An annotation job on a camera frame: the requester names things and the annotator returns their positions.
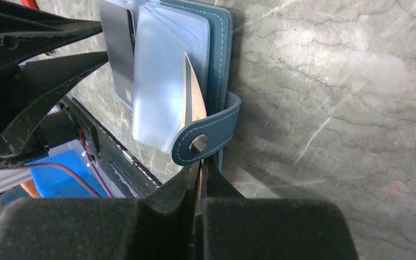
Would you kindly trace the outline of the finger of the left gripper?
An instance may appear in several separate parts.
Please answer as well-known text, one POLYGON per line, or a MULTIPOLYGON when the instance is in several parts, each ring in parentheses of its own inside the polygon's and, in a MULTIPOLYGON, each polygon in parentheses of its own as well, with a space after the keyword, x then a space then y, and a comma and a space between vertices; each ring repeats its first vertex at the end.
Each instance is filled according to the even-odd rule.
POLYGON ((0 1, 0 70, 101 32, 99 21, 69 19, 0 1))
POLYGON ((0 157, 20 155, 46 114, 108 62, 105 51, 12 66, 0 72, 0 157))

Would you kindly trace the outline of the single black credit card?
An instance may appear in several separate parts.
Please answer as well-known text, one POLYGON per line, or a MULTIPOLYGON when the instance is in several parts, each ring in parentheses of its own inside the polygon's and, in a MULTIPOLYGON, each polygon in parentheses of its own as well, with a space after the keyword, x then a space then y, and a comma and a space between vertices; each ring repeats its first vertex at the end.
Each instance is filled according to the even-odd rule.
POLYGON ((132 13, 110 1, 98 1, 102 31, 117 97, 132 109, 134 28, 132 13))

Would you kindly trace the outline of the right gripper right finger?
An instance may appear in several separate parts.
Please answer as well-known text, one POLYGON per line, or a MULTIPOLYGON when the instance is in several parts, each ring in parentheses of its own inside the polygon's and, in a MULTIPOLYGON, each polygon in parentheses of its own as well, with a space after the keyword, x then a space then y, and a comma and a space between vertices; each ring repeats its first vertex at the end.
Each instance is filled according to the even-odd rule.
POLYGON ((357 259, 341 210, 319 198, 292 193, 248 199, 202 162, 197 184, 196 259, 357 259))

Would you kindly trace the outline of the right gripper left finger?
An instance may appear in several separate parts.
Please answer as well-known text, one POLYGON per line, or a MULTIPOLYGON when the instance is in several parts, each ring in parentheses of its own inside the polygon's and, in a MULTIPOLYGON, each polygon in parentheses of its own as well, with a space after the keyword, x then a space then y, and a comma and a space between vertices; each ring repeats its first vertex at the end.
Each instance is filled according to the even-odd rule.
POLYGON ((198 172, 145 198, 19 199, 0 216, 0 259, 184 259, 198 172))

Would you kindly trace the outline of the blue leather card holder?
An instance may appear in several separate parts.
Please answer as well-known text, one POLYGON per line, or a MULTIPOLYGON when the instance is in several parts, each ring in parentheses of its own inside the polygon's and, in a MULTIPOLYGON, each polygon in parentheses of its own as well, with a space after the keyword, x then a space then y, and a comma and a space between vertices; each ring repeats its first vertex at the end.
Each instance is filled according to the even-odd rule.
POLYGON ((136 142, 180 166, 223 164, 241 99, 228 91, 230 12, 193 1, 98 1, 115 92, 136 142))

